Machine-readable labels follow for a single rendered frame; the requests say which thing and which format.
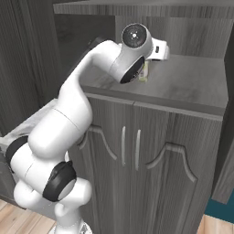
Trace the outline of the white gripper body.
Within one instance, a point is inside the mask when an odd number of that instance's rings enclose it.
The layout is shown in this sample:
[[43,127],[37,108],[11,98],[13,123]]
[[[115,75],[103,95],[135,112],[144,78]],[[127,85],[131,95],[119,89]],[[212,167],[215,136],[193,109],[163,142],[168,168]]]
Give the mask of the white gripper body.
[[167,45],[167,42],[163,40],[154,40],[153,45],[153,51],[148,58],[155,60],[168,60],[170,49]]

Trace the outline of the pale green drink carton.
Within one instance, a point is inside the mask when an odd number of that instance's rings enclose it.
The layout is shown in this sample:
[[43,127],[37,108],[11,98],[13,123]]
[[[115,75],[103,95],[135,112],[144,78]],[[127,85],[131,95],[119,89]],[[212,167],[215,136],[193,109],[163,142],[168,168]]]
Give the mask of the pale green drink carton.
[[141,70],[139,74],[139,81],[146,82],[148,81],[148,75],[149,75],[149,61],[146,60],[143,66],[143,69]]

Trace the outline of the grey wood side cabinet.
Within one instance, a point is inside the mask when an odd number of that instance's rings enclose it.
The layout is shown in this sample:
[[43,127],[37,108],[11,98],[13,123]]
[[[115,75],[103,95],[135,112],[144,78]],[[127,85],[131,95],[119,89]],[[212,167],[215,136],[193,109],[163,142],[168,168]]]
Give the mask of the grey wood side cabinet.
[[234,189],[234,27],[224,57],[229,101],[224,113],[212,198],[227,204]]

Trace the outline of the tall grey wood cabinet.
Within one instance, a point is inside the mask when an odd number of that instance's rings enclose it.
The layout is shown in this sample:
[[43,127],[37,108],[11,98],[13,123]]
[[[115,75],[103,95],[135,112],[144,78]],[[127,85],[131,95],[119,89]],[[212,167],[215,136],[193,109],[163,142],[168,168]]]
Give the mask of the tall grey wood cabinet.
[[56,98],[61,82],[52,0],[0,0],[0,133]]

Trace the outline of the grey wood cupboard door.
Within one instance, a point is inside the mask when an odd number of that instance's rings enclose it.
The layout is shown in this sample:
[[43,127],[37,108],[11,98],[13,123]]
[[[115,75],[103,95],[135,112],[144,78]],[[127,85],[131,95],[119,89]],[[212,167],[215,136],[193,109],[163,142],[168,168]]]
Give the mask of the grey wood cupboard door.
[[210,196],[221,125],[214,114],[133,105],[131,234],[196,234]]
[[77,176],[89,180],[92,187],[91,199],[80,213],[94,234],[129,234],[133,103],[90,93],[87,97],[92,124],[69,150]]

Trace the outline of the grey wood wall cabinet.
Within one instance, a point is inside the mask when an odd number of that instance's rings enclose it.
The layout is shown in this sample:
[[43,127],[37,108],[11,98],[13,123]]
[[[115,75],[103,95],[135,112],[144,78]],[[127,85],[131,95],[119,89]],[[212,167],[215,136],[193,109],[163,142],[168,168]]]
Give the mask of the grey wood wall cabinet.
[[89,0],[53,8],[55,14],[234,19],[234,0]]

